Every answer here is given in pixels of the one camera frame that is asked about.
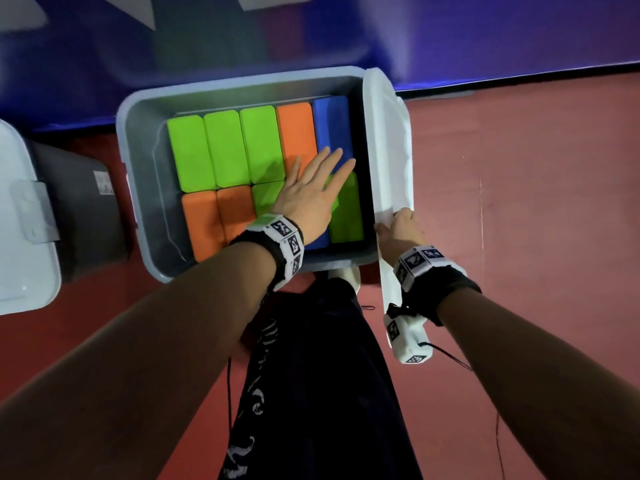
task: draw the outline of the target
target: blue wall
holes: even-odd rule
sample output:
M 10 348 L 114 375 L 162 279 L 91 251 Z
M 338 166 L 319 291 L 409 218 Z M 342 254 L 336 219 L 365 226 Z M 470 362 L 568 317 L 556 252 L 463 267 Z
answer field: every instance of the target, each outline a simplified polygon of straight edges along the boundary
M 156 30 L 104 0 L 36 0 L 0 34 L 0 118 L 25 130 L 112 123 L 149 87 L 354 64 L 396 89 L 640 61 L 640 0 L 152 0 Z

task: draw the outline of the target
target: hand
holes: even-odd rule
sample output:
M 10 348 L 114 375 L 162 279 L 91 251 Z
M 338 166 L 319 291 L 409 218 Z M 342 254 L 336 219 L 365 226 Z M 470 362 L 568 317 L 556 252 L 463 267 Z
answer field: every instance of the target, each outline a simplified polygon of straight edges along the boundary
M 353 158 L 348 160 L 324 189 L 326 179 L 329 178 L 331 170 L 341 156 L 341 148 L 331 155 L 329 155 L 329 148 L 324 148 L 307 165 L 301 177 L 298 177 L 300 173 L 300 157 L 298 157 L 273 204 L 271 213 L 291 218 L 300 227 L 305 244 L 315 241 L 329 225 L 333 201 L 338 197 L 338 192 L 353 167 L 356 166 L 356 160 Z
M 425 246 L 427 239 L 418 229 L 414 211 L 405 207 L 394 214 L 391 229 L 382 223 L 374 226 L 382 259 L 395 266 L 398 258 L 414 246 Z

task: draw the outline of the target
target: left hand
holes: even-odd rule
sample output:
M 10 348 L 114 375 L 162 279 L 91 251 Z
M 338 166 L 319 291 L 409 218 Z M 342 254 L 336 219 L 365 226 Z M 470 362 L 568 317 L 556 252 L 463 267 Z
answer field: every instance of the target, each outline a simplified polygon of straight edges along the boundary
M 315 241 L 329 225 L 333 201 L 356 165 L 355 159 L 348 160 L 324 189 L 326 179 L 341 156 L 341 148 L 330 155 L 329 148 L 325 147 L 311 160 L 300 177 L 298 157 L 273 204 L 271 213 L 291 218 L 300 227 L 305 244 Z

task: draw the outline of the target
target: orange foam block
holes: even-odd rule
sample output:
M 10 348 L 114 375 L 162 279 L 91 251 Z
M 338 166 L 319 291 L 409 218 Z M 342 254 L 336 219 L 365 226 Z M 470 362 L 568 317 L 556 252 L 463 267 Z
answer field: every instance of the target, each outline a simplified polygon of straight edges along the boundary
M 213 190 L 182 196 L 193 256 L 197 262 L 210 258 L 226 245 L 225 232 L 218 210 L 218 197 Z
M 255 219 L 251 187 L 229 187 L 218 191 L 218 209 L 227 242 L 233 241 Z
M 298 156 L 302 157 L 300 174 L 317 154 L 316 131 L 311 104 L 300 102 L 276 108 L 284 169 L 289 174 Z

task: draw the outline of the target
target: white shoe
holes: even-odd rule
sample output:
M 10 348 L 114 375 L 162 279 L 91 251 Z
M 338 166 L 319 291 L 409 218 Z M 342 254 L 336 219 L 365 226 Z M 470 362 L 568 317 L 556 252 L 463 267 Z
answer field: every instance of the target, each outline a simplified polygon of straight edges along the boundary
M 361 280 L 360 280 L 360 268 L 358 266 L 343 267 L 341 269 L 332 269 L 328 273 L 328 278 L 329 279 L 342 278 L 353 287 L 353 290 L 356 291 L 356 294 L 358 294 L 358 291 L 360 290 Z

